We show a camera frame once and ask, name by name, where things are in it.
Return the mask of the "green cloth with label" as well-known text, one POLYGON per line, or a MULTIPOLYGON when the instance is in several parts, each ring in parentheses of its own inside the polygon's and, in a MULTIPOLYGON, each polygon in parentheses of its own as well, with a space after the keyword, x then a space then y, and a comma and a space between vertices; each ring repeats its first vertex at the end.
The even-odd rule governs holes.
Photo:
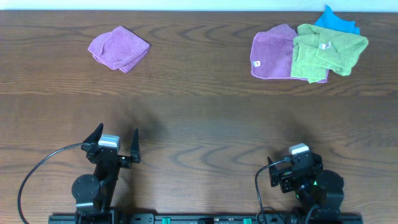
POLYGON ((320 44, 320 34, 305 34, 294 37, 290 76, 309 83, 326 83, 332 64, 317 56, 325 44, 320 44))

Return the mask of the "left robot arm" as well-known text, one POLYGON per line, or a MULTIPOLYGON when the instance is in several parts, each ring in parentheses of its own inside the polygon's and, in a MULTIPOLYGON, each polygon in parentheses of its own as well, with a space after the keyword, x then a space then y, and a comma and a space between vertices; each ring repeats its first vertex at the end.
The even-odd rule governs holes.
POLYGON ((129 223, 129 217, 111 206, 120 169, 130 169, 141 161, 139 130, 135 129, 130 155, 119 154, 119 136, 103 134, 103 124, 83 141, 81 149, 94 164, 92 174, 79 176, 72 185, 76 200, 76 223, 129 223))

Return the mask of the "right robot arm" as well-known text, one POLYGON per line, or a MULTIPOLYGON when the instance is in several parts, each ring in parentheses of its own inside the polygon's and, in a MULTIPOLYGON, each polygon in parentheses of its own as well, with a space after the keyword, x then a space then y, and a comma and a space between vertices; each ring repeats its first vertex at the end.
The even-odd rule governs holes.
POLYGON ((271 186, 279 186, 282 193, 295 193, 304 223, 339 222, 344 180, 323 168, 321 155, 311 151, 291 154, 280 161, 290 164, 283 169, 276 168, 271 158, 267 161, 271 186))

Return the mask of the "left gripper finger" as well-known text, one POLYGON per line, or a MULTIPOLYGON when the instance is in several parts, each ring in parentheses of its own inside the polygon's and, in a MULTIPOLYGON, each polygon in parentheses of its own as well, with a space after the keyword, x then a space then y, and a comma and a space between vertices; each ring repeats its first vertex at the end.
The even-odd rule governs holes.
POLYGON ((139 130, 136 128, 134 130, 134 135, 130 147, 131 159, 134 163, 140 163, 141 155, 139 149, 139 130))
POLYGON ((100 123, 97 128, 83 141, 83 144, 96 144, 102 135, 103 123, 100 123))

